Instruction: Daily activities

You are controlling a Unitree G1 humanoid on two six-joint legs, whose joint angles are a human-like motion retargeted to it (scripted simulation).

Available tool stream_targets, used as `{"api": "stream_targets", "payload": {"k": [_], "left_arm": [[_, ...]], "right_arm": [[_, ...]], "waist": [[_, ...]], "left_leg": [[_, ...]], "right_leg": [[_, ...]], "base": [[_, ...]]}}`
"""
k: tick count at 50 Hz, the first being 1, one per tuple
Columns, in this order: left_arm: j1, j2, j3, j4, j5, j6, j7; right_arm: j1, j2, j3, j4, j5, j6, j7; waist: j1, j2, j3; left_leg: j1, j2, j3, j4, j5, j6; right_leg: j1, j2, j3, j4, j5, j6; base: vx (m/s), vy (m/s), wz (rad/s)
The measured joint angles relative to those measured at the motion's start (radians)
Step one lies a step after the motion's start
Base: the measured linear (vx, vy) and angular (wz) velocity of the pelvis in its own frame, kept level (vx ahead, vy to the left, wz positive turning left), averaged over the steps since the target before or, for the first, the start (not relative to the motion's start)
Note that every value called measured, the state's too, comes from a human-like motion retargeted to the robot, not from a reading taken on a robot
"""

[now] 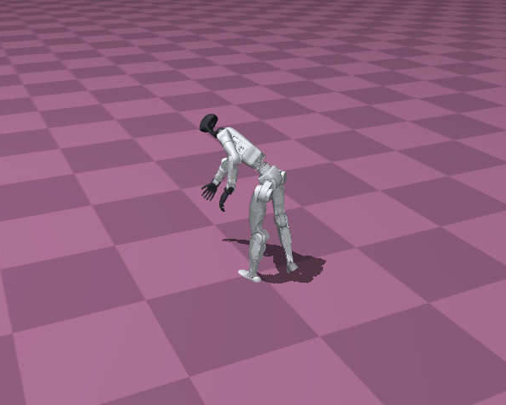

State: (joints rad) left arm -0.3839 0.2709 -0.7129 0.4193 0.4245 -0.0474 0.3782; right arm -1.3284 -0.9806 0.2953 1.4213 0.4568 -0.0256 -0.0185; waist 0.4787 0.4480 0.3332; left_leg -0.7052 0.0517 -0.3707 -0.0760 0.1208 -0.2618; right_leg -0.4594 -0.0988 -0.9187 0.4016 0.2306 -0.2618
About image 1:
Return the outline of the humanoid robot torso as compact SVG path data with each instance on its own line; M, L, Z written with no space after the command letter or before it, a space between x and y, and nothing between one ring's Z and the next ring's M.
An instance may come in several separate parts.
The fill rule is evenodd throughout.
M228 129L232 135L231 139L238 155L242 158L241 162L258 171L260 175L258 181L261 185L264 185L265 181L270 181L273 184L273 191L275 191L283 180L283 176L279 169L275 165L271 167L267 162L263 162L266 155L240 132L232 127L226 127L226 129Z

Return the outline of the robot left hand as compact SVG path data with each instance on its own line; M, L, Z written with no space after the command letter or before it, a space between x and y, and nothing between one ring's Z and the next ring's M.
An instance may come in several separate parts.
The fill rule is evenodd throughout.
M224 188L224 192L223 192L223 194L222 194L222 196L221 196L221 198L220 198L220 201L219 201L219 207L220 207L220 209L221 209L223 212L225 212L225 211L224 211L224 208L223 208L223 207L224 207L223 203L225 203L225 201L226 201L226 199L227 199L228 195L231 195L233 191L234 191L234 188L233 188L233 187L229 187L229 189L228 189L228 190L226 189L226 187Z

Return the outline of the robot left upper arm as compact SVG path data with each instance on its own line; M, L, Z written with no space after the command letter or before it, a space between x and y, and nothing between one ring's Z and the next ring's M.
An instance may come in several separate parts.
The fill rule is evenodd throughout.
M232 141L232 135L228 129L224 129L217 134L218 141L223 145L225 152L233 158L233 166L241 164L241 156L238 155L234 143Z

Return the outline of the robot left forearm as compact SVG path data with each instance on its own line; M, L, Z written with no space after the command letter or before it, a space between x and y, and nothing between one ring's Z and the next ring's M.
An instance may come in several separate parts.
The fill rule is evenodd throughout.
M228 178L227 178L227 185L226 189L228 190L229 187L233 187L235 191L235 184L237 182L237 176L239 173L239 168L237 166L233 166L233 158L229 156L228 158Z

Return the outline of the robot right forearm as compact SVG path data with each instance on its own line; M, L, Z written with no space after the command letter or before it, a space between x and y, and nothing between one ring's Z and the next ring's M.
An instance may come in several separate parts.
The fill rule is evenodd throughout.
M213 184L217 186L218 183L225 177L227 173L228 170L223 170L220 165L217 174L214 176Z

